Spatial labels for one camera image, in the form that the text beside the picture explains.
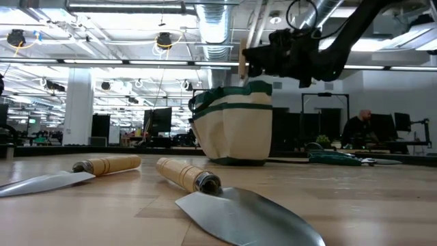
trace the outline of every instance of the green tool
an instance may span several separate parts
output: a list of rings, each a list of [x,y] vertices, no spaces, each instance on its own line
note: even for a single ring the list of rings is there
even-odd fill
[[[373,158],[358,158],[353,154],[341,153],[336,151],[313,150],[308,153],[310,163],[321,163],[329,165],[345,165],[359,167],[363,164],[369,166],[379,165],[395,165],[402,164],[400,161],[392,161],[385,159]]]

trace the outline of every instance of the gardening tool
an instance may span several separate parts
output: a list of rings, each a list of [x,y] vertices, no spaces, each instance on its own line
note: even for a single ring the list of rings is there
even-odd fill
[[[373,159],[373,158],[358,158],[353,154],[341,153],[335,151],[313,150],[308,153],[310,163],[321,163],[330,165],[346,165],[346,166],[361,166],[368,164],[369,166],[379,165],[396,165],[402,164],[400,161]]]
[[[135,155],[80,161],[73,165],[73,172],[60,171],[0,186],[0,197],[50,191],[96,176],[136,168],[140,164],[141,158]]]
[[[222,188],[212,172],[166,158],[156,169],[191,192],[176,204],[212,236],[234,245],[325,246],[298,215],[252,191]]]

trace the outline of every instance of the silver ductwork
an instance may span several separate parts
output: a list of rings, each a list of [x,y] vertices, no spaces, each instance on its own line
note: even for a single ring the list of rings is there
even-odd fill
[[[344,0],[319,0],[315,6],[317,7],[317,22],[316,27],[322,25],[329,19],[334,11],[344,2]],[[308,10],[296,19],[298,28],[312,27],[315,21],[315,10],[311,4],[308,5]]]
[[[95,0],[69,0],[70,12],[98,12],[98,13],[129,13],[129,14],[181,14],[196,15],[194,6],[179,3],[147,3],[147,1],[95,1]]]
[[[229,5],[197,5],[199,31],[203,42],[208,44],[223,44],[229,39],[232,7]],[[208,61],[227,61],[229,47],[205,46],[203,53]],[[229,70],[209,70],[208,83],[211,88],[230,86]]]

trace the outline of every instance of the wooden surface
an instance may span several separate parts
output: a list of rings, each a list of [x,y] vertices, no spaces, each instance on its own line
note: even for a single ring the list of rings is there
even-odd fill
[[[0,184],[69,170],[77,161],[106,156],[2,161]],[[162,156],[141,157],[143,164],[136,170],[0,199],[1,245],[227,245],[199,229],[174,204],[187,192],[158,175],[155,163]],[[430,167],[225,167],[201,156],[170,157],[206,167],[225,187],[250,189],[290,209],[328,246],[437,245],[437,175]]]

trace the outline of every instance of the computer monitor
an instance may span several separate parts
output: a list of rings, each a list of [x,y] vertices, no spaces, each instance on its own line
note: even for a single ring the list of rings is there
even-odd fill
[[[395,113],[396,131],[411,131],[411,119],[407,113]]]
[[[390,114],[373,113],[370,119],[370,126],[379,141],[394,141],[397,139],[395,122]]]
[[[158,133],[168,133],[171,131],[171,107],[166,109],[155,109],[155,110],[145,110],[144,111],[144,131],[149,130],[152,135],[157,135]]]
[[[156,133],[168,133],[171,131],[171,107],[155,109],[153,114],[152,129]]]
[[[0,104],[0,124],[7,124],[9,105]]]

